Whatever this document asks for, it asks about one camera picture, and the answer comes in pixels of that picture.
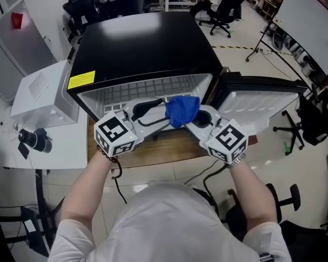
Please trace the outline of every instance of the person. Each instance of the person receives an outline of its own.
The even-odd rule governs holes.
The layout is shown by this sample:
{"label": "person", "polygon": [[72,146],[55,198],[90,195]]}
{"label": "person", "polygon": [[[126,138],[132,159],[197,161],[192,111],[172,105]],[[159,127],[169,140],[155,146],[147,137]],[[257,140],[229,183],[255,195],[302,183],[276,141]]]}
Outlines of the person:
{"label": "person", "polygon": [[[238,241],[201,195],[179,183],[154,183],[120,212],[99,246],[91,233],[111,162],[97,152],[73,183],[62,205],[49,262],[141,261],[253,262],[269,254],[291,262],[277,224],[274,198],[242,154],[230,166],[248,232]],[[103,207],[105,213],[111,207]]]}
{"label": "person", "polygon": [[207,11],[210,12],[217,12],[218,7],[220,5],[222,0],[203,0],[199,1],[197,4],[195,4],[191,9],[190,9],[190,14],[193,18],[195,18],[196,14],[198,14],[200,11]]}

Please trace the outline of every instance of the blue cloth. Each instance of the blue cloth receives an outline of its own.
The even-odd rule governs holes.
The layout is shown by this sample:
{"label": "blue cloth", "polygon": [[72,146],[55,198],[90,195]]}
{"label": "blue cloth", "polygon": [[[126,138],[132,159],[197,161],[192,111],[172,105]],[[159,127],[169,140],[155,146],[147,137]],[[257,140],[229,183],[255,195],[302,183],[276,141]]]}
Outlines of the blue cloth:
{"label": "blue cloth", "polygon": [[195,119],[199,104],[199,97],[175,96],[165,104],[165,117],[170,118],[172,127],[180,128]]}

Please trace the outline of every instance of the floor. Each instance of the floor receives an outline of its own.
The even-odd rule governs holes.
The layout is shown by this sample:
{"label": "floor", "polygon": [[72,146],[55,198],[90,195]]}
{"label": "floor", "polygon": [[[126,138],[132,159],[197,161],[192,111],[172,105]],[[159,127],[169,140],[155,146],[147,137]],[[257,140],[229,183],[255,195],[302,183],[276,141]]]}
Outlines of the floor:
{"label": "floor", "polygon": [[[228,39],[225,32],[217,29],[213,36],[209,35],[209,27],[202,26],[201,29],[207,36],[211,45],[214,46],[245,46],[254,47],[260,39],[260,31],[266,25],[263,18],[259,16],[248,3],[243,4],[243,21],[231,24],[232,38]],[[224,66],[232,71],[239,71],[243,76],[271,76],[293,80],[297,76],[273,53],[266,56],[278,69],[271,65],[261,53],[255,54],[250,62],[245,58],[251,50],[236,48],[216,48],[216,55]],[[300,67],[292,56],[285,55],[284,58],[301,73]],[[287,107],[290,115],[297,122],[295,109],[297,102]],[[292,206],[282,208],[283,219],[290,220],[308,228],[318,228],[325,222],[328,205],[328,170],[326,156],[328,154],[328,138],[314,147],[306,144],[300,151],[297,147],[293,154],[285,156],[284,143],[289,145],[290,136],[287,133],[273,132],[272,127],[287,127],[289,123],[281,114],[277,114],[270,121],[270,127],[257,135],[258,143],[247,149],[247,160],[251,168],[265,183],[272,183],[278,193],[279,199],[290,197],[289,188],[296,183],[300,190],[301,207],[294,211]],[[126,168],[119,179],[120,190],[126,200],[130,200],[136,193],[146,188],[150,181],[175,181],[184,183],[211,166],[216,161],[213,157],[201,157],[174,163],[166,163],[155,166],[144,166],[140,168]],[[220,161],[210,168],[205,174],[194,179],[199,188],[203,189],[202,180],[210,172],[222,166]],[[49,175],[43,177],[44,194],[47,203],[53,208],[68,193],[73,181],[82,170],[53,170]],[[211,178],[207,183],[210,191],[220,205],[222,212],[226,211],[227,190],[234,188],[230,173],[225,170],[221,174]],[[98,207],[92,224],[92,233],[97,244],[104,241],[124,202],[118,194],[115,183],[108,176],[103,188],[102,201]],[[33,257],[24,243],[18,243],[12,250],[16,261],[23,261],[24,255]]]}

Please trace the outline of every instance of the person sitting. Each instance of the person sitting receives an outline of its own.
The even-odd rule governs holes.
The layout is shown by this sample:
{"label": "person sitting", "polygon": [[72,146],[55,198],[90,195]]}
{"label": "person sitting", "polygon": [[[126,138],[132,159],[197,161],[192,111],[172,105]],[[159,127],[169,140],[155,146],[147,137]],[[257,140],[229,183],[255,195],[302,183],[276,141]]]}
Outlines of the person sitting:
{"label": "person sitting", "polygon": [[194,18],[200,11],[205,10],[209,15],[214,15],[218,10],[222,0],[203,0],[199,1],[190,9],[190,14]]}

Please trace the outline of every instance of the yellow warning label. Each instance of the yellow warning label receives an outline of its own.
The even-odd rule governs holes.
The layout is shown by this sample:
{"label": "yellow warning label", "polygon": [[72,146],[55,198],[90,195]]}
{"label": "yellow warning label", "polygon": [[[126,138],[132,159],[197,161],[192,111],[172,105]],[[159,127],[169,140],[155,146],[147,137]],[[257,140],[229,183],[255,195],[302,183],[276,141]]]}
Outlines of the yellow warning label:
{"label": "yellow warning label", "polygon": [[67,89],[70,90],[71,88],[75,88],[78,86],[92,84],[95,80],[95,72],[96,71],[92,71],[70,78]]}

